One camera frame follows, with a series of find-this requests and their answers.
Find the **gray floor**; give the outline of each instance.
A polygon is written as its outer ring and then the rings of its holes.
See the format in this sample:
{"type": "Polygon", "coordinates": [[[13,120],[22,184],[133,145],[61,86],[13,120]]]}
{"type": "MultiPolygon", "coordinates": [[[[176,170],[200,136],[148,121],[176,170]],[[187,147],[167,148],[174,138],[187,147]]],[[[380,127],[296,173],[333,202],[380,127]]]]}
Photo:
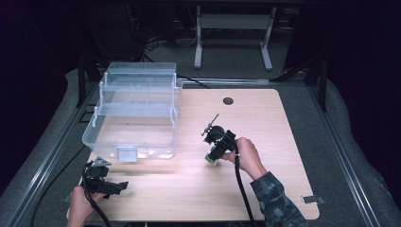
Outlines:
{"type": "MultiPolygon", "coordinates": [[[[208,34],[203,41],[203,61],[200,70],[193,68],[195,46],[162,43],[147,52],[154,61],[169,61],[178,64],[178,74],[192,79],[274,79],[282,70],[287,54],[290,32],[276,30],[270,43],[273,71],[264,69],[259,52],[259,42],[263,34],[254,32],[208,34]]],[[[69,81],[63,103],[54,115],[38,145],[32,150],[23,167],[17,173],[0,199],[0,226],[29,226],[33,206],[44,189],[69,160],[82,148],[81,136],[87,123],[79,123],[84,109],[91,111],[87,104],[96,103],[96,91],[88,97],[83,108],[76,108],[78,101],[77,70],[66,75],[69,81]]],[[[339,144],[333,140],[333,133],[326,127],[327,117],[339,136],[340,148],[346,153],[363,195],[369,202],[368,210],[374,212],[371,226],[401,226],[401,214],[392,202],[380,174],[365,160],[363,152],[354,141],[349,128],[349,119],[336,87],[329,81],[327,85],[327,113],[322,113],[316,103],[314,89],[301,82],[291,81],[280,84],[249,84],[246,86],[210,84],[213,88],[256,87],[276,89],[282,98],[288,121],[304,162],[305,170],[315,195],[323,196],[326,203],[320,204],[321,215],[309,222],[310,226],[366,226],[361,207],[358,206],[352,182],[347,181],[339,162],[339,144]]],[[[96,84],[87,83],[88,92],[96,89],[96,84]]],[[[185,82],[184,88],[200,88],[185,82]]],[[[85,148],[55,180],[44,195],[34,226],[65,226],[68,203],[62,199],[78,183],[83,165],[90,150],[85,148]]],[[[123,226],[125,223],[114,223],[123,226]]],[[[164,226],[175,226],[166,223],[164,226]]]]}

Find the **camouflage sleeve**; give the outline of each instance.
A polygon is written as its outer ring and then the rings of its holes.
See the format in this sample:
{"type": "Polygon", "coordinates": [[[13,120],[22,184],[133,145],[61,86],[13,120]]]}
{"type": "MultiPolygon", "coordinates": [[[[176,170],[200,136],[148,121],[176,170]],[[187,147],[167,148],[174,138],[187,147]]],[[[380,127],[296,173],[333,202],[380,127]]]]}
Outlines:
{"type": "Polygon", "coordinates": [[[283,185],[268,172],[251,183],[267,226],[307,226],[295,204],[284,193],[283,185]]]}

